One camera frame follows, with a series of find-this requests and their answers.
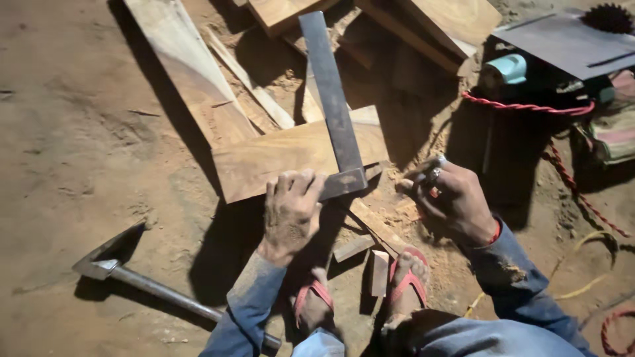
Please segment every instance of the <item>metal plate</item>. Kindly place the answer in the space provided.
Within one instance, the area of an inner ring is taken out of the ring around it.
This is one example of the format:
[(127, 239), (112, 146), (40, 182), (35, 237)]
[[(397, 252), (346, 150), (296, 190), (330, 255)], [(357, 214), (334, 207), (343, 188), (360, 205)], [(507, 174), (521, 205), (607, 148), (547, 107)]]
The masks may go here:
[(581, 80), (635, 65), (635, 37), (586, 26), (582, 10), (566, 9), (509, 24), (493, 35)]

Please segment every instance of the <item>denim sleeve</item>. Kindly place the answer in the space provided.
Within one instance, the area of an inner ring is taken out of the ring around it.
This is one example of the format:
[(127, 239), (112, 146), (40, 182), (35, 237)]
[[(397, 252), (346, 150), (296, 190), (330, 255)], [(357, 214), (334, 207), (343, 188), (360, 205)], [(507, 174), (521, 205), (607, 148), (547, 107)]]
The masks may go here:
[(265, 319), (285, 274), (286, 268), (275, 266), (254, 252), (227, 293), (227, 310), (199, 356), (258, 356)]
[(566, 315), (545, 289), (549, 280), (529, 260), (512, 231), (499, 221), (498, 239), (482, 248), (466, 248), (476, 279), (492, 297), (501, 319), (514, 320), (549, 330), (585, 356), (596, 356), (578, 333), (575, 318)]

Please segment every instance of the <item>red electric wire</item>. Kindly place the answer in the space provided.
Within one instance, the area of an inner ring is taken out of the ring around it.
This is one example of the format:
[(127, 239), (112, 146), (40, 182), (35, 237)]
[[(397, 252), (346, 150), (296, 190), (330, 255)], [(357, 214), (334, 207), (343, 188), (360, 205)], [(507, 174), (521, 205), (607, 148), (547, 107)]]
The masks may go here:
[(635, 317), (635, 311), (632, 309), (626, 309), (621, 311), (615, 311), (611, 315), (607, 316), (602, 323), (602, 330), (600, 332), (600, 336), (602, 338), (602, 347), (604, 348), (604, 352), (609, 356), (630, 356), (633, 352), (635, 352), (635, 341), (633, 341), (624, 352), (616, 351), (613, 346), (608, 342), (608, 325), (610, 325), (613, 321), (617, 320), (623, 316)]
[(577, 107), (569, 109), (555, 109), (552, 107), (539, 107), (535, 104), (503, 104), (499, 102), (493, 102), (485, 98), (476, 98), (470, 95), (468, 91), (461, 93), (461, 95), (474, 103), (490, 105), (496, 109), (529, 109), (536, 112), (548, 112), (551, 114), (566, 114), (571, 116), (578, 116), (590, 113), (595, 108), (595, 103), (591, 101), (586, 107)]
[[(503, 104), (498, 102), (492, 102), (491, 100), (487, 100), (485, 98), (473, 97), (472, 95), (470, 95), (468, 91), (464, 91), (463, 93), (461, 93), (461, 95), (464, 98), (470, 100), (471, 102), (490, 105), (494, 107), (494, 109), (529, 109), (531, 111), (548, 112), (551, 114), (566, 114), (569, 116), (579, 116), (583, 114), (588, 114), (591, 111), (593, 111), (593, 109), (595, 108), (595, 103), (593, 101), (591, 101), (589, 105), (586, 107), (577, 107), (577, 108), (570, 108), (570, 109), (555, 109), (552, 107), (539, 107), (534, 104)], [(615, 224), (612, 224), (611, 222), (609, 222), (608, 219), (606, 219), (606, 217), (604, 217), (602, 213), (600, 213), (591, 204), (591, 202), (589, 202), (589, 200), (587, 200), (587, 198), (583, 194), (581, 194), (580, 191), (578, 191), (578, 185), (573, 180), (573, 177), (571, 177), (571, 175), (567, 173), (566, 168), (562, 162), (562, 158), (560, 157), (560, 153), (554, 146), (553, 139), (549, 142), (549, 146), (551, 147), (551, 151), (553, 152), (553, 155), (554, 155), (552, 157), (554, 165), (556, 165), (556, 169), (562, 176), (563, 180), (565, 181), (565, 184), (569, 187), (569, 189), (571, 189), (571, 192), (574, 195), (578, 196), (580, 200), (584, 202), (584, 205), (586, 205), (586, 207), (588, 207), (593, 213), (595, 213), (595, 215), (598, 216), (598, 218), (601, 219), (602, 222), (608, 224), (612, 229), (617, 231), (623, 237), (630, 238), (631, 237), (630, 234), (618, 228)]]
[(571, 192), (578, 196), (580, 198), (580, 200), (582, 202), (584, 202), (584, 204), (586, 205), (586, 207), (588, 207), (593, 213), (595, 213), (596, 216), (598, 216), (599, 219), (602, 220), (602, 222), (606, 223), (609, 225), (609, 227), (613, 228), (615, 231), (617, 231), (619, 234), (621, 234), (623, 237), (625, 238), (630, 238), (631, 235), (626, 233), (625, 231), (619, 229), (615, 224), (612, 224), (611, 222), (608, 221), (608, 219), (606, 219), (606, 217), (604, 217), (602, 215), (602, 213), (600, 213), (590, 202), (589, 200), (587, 200), (587, 198), (580, 193), (580, 191), (578, 191), (578, 185), (575, 183), (575, 181), (573, 180), (573, 177), (571, 177), (569, 175), (569, 173), (566, 171), (565, 165), (562, 162), (562, 158), (560, 157), (560, 152), (556, 149), (556, 146), (554, 145), (554, 141), (553, 139), (551, 139), (549, 141), (549, 147), (551, 148), (551, 152), (553, 152), (553, 162), (556, 165), (556, 169), (558, 170), (558, 172), (560, 173), (560, 175), (562, 176), (563, 180), (565, 181), (565, 184), (569, 187), (569, 189), (571, 189)]

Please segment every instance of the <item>flip-flop strap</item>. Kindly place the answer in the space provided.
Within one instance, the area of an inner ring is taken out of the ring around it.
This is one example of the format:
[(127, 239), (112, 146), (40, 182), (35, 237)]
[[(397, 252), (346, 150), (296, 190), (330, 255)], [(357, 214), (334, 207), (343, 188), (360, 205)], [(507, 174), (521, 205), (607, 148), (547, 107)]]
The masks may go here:
[(302, 311), (304, 303), (306, 302), (309, 289), (313, 289), (316, 295), (324, 300), (331, 311), (335, 311), (333, 307), (333, 299), (331, 298), (331, 295), (328, 294), (327, 289), (318, 280), (314, 280), (310, 285), (303, 286), (298, 292), (298, 297), (295, 299), (293, 310), (295, 312), (295, 325), (298, 328), (300, 328), (300, 312)]
[(408, 274), (401, 280), (399, 285), (392, 291), (391, 293), (391, 302), (395, 302), (401, 294), (403, 294), (404, 290), (408, 288), (408, 285), (412, 284), (412, 287), (415, 288), (415, 293), (419, 297), (419, 301), (426, 307), (426, 296), (424, 286), (421, 284), (421, 281), (418, 277), (416, 277), (411, 270), (408, 271)]

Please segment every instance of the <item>finger ring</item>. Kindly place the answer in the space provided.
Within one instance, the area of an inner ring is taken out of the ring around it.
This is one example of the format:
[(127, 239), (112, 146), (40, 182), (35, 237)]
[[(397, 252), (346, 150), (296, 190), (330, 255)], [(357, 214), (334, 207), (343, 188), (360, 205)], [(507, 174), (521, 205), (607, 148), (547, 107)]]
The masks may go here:
[(434, 183), (437, 181), (440, 175), (441, 175), (441, 169), (438, 167), (433, 168), (432, 171), (430, 171), (430, 174), (428, 174), (426, 177), (427, 183), (429, 185), (434, 185)]

